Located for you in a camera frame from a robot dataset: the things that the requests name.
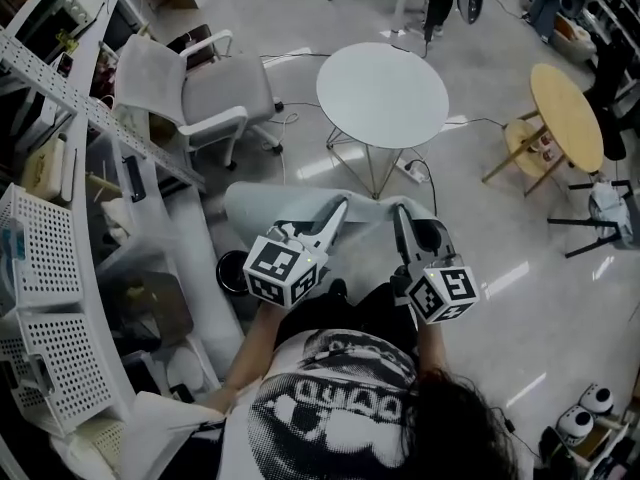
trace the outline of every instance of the white graphic t-shirt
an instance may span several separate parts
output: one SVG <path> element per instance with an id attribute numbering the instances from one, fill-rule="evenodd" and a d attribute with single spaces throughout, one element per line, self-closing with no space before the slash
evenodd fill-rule
<path id="1" fill-rule="evenodd" d="M 203 425 L 165 473 L 201 463 L 219 480 L 406 477 L 403 425 L 415 378 L 409 356 L 369 334 L 300 333 L 215 425 L 222 432 Z"/>

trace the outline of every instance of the black hair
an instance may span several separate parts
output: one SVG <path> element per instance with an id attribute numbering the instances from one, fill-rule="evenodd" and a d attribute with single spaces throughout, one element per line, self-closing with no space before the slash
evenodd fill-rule
<path id="1" fill-rule="evenodd" d="M 406 478 L 518 478 L 511 439 L 471 381 L 432 370 L 414 387 L 405 410 Z"/>

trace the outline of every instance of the gray floor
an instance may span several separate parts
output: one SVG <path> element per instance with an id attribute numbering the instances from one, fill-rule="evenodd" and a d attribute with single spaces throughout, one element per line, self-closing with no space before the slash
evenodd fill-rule
<path id="1" fill-rule="evenodd" d="M 388 41 L 395 2 L 230 1 L 238 13 L 232 21 L 239 27 L 239 44 L 260 54 L 305 47 L 332 53 L 357 42 Z M 501 1 L 519 14 L 517 0 Z M 421 3 L 410 0 L 415 8 Z M 218 1 L 200 14 L 179 15 L 175 23 L 204 19 L 216 27 L 220 23 L 216 6 Z M 423 53 L 418 36 L 408 33 L 395 40 L 403 48 Z M 322 62 L 322 58 L 292 58 L 274 63 L 267 70 L 274 94 L 285 102 L 317 103 L 315 79 Z M 455 121 L 490 117 L 505 122 L 530 110 L 528 78 L 538 62 L 558 66 L 582 88 L 593 79 L 542 44 L 532 29 L 493 0 L 486 1 L 481 19 L 473 26 L 463 23 L 454 10 L 444 37 L 433 43 L 428 62 L 444 80 L 450 120 Z M 362 192 L 350 173 L 327 153 L 324 141 L 332 126 L 321 110 L 290 105 L 275 119 L 291 112 L 300 119 L 286 130 L 286 183 Z M 269 128 L 280 134 L 280 125 Z M 629 159 L 634 156 L 634 139 L 627 142 L 629 157 L 618 165 L 621 178 L 628 176 Z M 364 173 L 366 162 L 356 146 L 343 148 L 354 157 L 351 165 Z M 248 136 L 237 145 L 238 168 L 233 173 L 220 166 L 221 151 L 214 145 L 196 158 L 207 178 L 205 212 L 219 254 L 242 246 L 222 210 L 226 187 L 237 180 L 283 181 L 281 158 L 263 152 L 255 138 Z M 451 369 L 473 379 L 492 403 L 502 406 L 536 383 L 507 411 L 518 435 L 531 446 L 590 382 L 609 386 L 617 408 L 623 408 L 640 361 L 640 316 L 634 313 L 640 301 L 640 256 L 605 247 L 567 260 L 563 252 L 592 240 L 593 233 L 551 228 L 545 221 L 550 216 L 585 215 L 585 196 L 569 194 L 564 187 L 569 181 L 588 181 L 587 176 L 563 167 L 554 180 L 526 199 L 523 191 L 531 180 L 516 167 L 482 184 L 483 173 L 506 154 L 500 129 L 487 122 L 451 127 L 419 151 L 431 166 L 439 217 L 484 291 L 468 315 L 444 325 Z M 603 171 L 613 177 L 615 165 L 605 160 Z M 413 184 L 397 172 L 384 195 L 395 194 L 433 207 L 427 185 Z M 347 279 L 351 298 L 357 301 L 387 280 L 399 262 L 390 230 L 380 229 L 350 250 L 340 251 L 334 274 Z M 242 319 L 250 317 L 252 307 L 246 303 L 238 307 Z M 522 456 L 528 469 L 530 456 Z"/>

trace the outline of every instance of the chair armrest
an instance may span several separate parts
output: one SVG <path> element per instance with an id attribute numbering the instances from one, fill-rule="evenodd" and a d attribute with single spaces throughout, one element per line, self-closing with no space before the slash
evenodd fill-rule
<path id="1" fill-rule="evenodd" d="M 230 108 L 229 110 L 225 110 L 224 112 L 220 112 L 215 116 L 208 117 L 207 119 L 204 119 L 199 123 L 187 126 L 179 126 L 178 132 L 180 132 L 185 137 L 190 137 L 191 135 L 195 135 L 197 133 L 215 132 L 216 130 L 226 128 L 229 125 L 237 124 L 237 133 L 242 134 L 248 120 L 249 114 L 247 113 L 247 109 L 238 106 Z"/>
<path id="2" fill-rule="evenodd" d="M 203 48 L 209 46 L 210 44 L 214 45 L 214 49 L 215 49 L 215 42 L 219 41 L 220 39 L 225 39 L 228 38 L 229 42 L 227 43 L 227 49 L 224 53 L 225 57 L 229 56 L 229 49 L 231 48 L 231 42 L 233 41 L 233 33 L 231 32 L 231 30 L 221 30 L 220 32 L 217 32 L 209 37 L 207 37 L 206 39 L 203 39 L 202 41 L 194 44 L 193 46 L 189 46 L 188 48 L 185 48 L 184 50 L 182 50 L 180 52 L 180 57 L 188 57 L 189 55 L 196 53 L 200 50 L 202 50 Z"/>

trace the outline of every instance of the white marker cube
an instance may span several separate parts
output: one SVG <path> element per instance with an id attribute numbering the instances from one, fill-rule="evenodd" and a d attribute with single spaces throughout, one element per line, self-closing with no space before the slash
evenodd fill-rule
<path id="1" fill-rule="evenodd" d="M 405 294 L 428 324 L 459 318 L 480 300 L 469 267 L 425 268 Z"/>
<path id="2" fill-rule="evenodd" d="M 291 309 L 318 284 L 326 260 L 326 255 L 317 256 L 259 236 L 243 270 L 252 295 Z"/>

